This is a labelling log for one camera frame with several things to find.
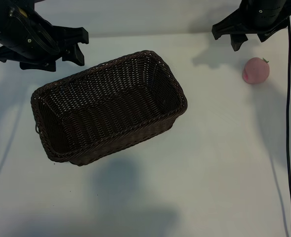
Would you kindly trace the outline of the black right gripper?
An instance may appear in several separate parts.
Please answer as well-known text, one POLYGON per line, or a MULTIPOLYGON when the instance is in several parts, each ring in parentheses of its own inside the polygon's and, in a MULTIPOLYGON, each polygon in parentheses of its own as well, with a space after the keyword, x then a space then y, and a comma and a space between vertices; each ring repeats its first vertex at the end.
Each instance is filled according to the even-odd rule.
POLYGON ((291 0, 243 0, 233 13, 212 26, 217 40, 229 35, 231 46, 238 51, 248 41, 247 34, 257 34, 265 42, 274 33, 287 26, 291 16, 291 0))

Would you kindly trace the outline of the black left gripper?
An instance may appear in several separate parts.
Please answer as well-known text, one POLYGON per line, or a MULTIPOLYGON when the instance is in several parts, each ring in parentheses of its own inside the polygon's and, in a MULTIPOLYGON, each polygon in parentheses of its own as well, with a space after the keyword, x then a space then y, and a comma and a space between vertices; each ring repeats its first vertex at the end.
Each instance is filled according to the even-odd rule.
POLYGON ((34 0, 0 0, 0 61, 19 62, 22 70, 56 71, 56 60, 84 66, 79 43, 83 28, 54 26, 35 11, 34 0))

